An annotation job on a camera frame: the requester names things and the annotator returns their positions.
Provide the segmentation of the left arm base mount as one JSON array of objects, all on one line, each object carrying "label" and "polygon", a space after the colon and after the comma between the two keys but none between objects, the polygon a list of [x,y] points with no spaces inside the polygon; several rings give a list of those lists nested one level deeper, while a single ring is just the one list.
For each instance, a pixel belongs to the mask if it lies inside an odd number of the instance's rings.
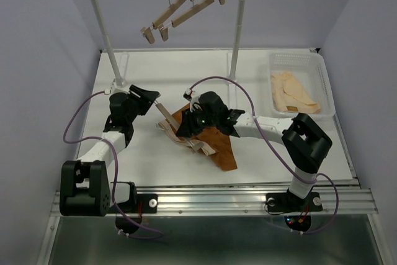
[{"label": "left arm base mount", "polygon": [[156,193],[139,193],[133,182],[117,182],[114,195],[117,206],[111,200],[108,215],[115,215],[115,228],[119,235],[139,240],[152,240],[164,235],[143,224],[144,215],[156,214],[158,211]]}]

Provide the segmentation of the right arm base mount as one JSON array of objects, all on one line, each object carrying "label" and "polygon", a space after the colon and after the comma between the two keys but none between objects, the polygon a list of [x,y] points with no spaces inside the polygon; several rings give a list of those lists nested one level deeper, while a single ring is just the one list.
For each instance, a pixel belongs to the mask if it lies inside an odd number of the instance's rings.
[{"label": "right arm base mount", "polygon": [[264,209],[269,215],[283,215],[285,224],[293,231],[308,232],[312,224],[310,213],[323,211],[323,206],[318,192],[310,192],[301,199],[286,191],[266,194]]}]

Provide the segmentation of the brown underwear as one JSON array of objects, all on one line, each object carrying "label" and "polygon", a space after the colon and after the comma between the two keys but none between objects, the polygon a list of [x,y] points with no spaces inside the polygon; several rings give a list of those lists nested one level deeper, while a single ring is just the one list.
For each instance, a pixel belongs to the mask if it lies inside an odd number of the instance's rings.
[{"label": "brown underwear", "polygon": [[[181,124],[182,115],[181,112],[188,109],[189,105],[185,105],[173,114],[174,119]],[[166,118],[156,124],[156,126],[162,130],[165,135],[176,145],[183,146],[191,149],[194,153],[199,152],[209,157],[212,162],[220,168],[222,171],[233,171],[238,168],[235,160],[230,137],[222,134],[219,129],[215,127],[205,128],[202,133],[191,138],[195,143],[197,141],[202,142],[203,147],[194,151],[182,137],[176,136],[176,130],[169,124]]]}]

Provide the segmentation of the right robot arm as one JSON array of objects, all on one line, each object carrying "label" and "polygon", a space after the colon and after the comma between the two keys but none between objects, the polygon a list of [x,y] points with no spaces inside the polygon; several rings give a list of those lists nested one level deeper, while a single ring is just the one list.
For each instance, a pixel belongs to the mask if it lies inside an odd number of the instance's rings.
[{"label": "right robot arm", "polygon": [[269,144],[283,145],[295,165],[285,194],[286,204],[300,209],[307,203],[321,163],[332,147],[330,137],[309,115],[299,113],[289,119],[258,117],[228,108],[213,91],[197,94],[188,89],[184,98],[189,101],[189,107],[182,111],[177,137],[192,138],[214,127],[226,136],[263,138]]}]

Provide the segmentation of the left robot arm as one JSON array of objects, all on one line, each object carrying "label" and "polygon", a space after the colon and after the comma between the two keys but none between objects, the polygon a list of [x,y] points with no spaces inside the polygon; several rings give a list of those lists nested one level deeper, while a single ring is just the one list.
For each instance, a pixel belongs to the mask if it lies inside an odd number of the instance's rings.
[{"label": "left robot arm", "polygon": [[66,139],[67,144],[95,140],[96,144],[76,160],[65,161],[61,168],[60,213],[63,216],[104,216],[114,205],[115,184],[110,184],[107,167],[118,165],[117,155],[131,142],[133,121],[144,116],[160,96],[131,85],[129,90],[111,92],[110,114],[99,137],[85,137],[81,140]]}]

